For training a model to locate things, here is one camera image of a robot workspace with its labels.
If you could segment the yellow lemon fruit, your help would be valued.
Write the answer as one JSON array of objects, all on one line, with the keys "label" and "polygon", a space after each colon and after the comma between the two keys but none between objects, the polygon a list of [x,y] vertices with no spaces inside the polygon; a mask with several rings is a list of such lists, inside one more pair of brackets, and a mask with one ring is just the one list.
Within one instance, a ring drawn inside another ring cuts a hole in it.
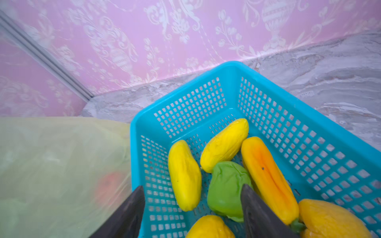
[{"label": "yellow lemon fruit", "polygon": [[299,202],[300,221],[306,226],[302,238],[371,238],[364,223],[347,209],[313,199]]}]

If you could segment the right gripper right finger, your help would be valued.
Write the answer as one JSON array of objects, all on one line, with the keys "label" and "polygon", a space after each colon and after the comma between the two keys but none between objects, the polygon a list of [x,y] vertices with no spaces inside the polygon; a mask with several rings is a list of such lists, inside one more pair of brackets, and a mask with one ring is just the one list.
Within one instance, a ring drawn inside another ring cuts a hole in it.
[{"label": "right gripper right finger", "polygon": [[241,203],[247,238],[297,238],[248,185],[241,190]]}]

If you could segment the yellow round fruit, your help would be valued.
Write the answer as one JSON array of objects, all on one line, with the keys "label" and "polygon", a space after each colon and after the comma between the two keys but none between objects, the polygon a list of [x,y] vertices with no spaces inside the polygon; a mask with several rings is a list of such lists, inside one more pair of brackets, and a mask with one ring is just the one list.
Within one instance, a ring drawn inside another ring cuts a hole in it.
[{"label": "yellow round fruit", "polygon": [[194,223],[186,238],[235,238],[235,235],[220,217],[206,215]]}]

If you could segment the pink red fruit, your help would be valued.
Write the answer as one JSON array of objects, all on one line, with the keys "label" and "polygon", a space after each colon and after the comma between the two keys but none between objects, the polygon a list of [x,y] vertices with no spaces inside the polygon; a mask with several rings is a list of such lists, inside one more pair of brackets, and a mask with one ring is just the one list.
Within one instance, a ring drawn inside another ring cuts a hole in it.
[{"label": "pink red fruit", "polygon": [[100,206],[119,206],[125,199],[123,189],[126,175],[122,172],[106,174],[95,190],[95,202]]}]

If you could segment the yellow plastic bag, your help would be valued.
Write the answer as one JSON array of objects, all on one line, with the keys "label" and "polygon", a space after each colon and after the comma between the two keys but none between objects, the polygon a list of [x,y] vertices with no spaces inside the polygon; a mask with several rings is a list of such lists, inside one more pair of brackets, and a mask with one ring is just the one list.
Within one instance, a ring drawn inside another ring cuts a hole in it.
[{"label": "yellow plastic bag", "polygon": [[132,192],[129,124],[1,118],[1,237],[89,237],[123,203],[95,202],[99,180],[112,172],[126,175],[126,200]]}]

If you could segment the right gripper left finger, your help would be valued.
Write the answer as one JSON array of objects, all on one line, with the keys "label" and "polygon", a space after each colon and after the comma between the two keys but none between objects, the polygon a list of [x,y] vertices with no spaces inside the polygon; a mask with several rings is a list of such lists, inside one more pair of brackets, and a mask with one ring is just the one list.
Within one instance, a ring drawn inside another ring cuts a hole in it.
[{"label": "right gripper left finger", "polygon": [[137,238],[144,208],[144,189],[140,185],[90,238]]}]

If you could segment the left corner aluminium post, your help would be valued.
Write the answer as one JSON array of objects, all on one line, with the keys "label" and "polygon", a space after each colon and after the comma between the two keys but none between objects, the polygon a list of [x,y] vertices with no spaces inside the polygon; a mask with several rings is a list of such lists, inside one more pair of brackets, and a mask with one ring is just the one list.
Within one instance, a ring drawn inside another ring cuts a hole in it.
[{"label": "left corner aluminium post", "polygon": [[17,26],[11,18],[1,11],[1,29],[7,37],[27,52],[36,62],[42,65],[62,84],[72,90],[81,99],[88,102],[94,97],[82,83],[72,76],[49,52],[34,41],[25,31]]}]

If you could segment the green fruit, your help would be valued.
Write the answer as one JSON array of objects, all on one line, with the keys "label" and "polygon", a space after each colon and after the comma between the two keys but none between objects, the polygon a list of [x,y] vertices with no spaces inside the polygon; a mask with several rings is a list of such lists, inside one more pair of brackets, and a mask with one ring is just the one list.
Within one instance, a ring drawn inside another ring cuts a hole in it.
[{"label": "green fruit", "polygon": [[241,191],[244,184],[253,186],[251,177],[244,167],[231,161],[218,163],[213,168],[208,189],[209,208],[220,216],[243,223]]}]

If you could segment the teal plastic basket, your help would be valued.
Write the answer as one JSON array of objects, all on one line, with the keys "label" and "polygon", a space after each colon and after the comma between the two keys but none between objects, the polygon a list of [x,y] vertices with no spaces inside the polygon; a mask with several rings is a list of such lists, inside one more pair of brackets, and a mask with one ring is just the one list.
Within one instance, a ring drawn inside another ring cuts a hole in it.
[{"label": "teal plastic basket", "polygon": [[173,193],[168,154],[187,142],[195,160],[230,123],[247,119],[297,200],[325,200],[355,214],[381,235],[380,152],[243,63],[210,70],[140,111],[131,123],[132,186],[142,186],[141,238],[183,238],[207,205],[211,174],[202,173],[201,201],[182,211]]}]

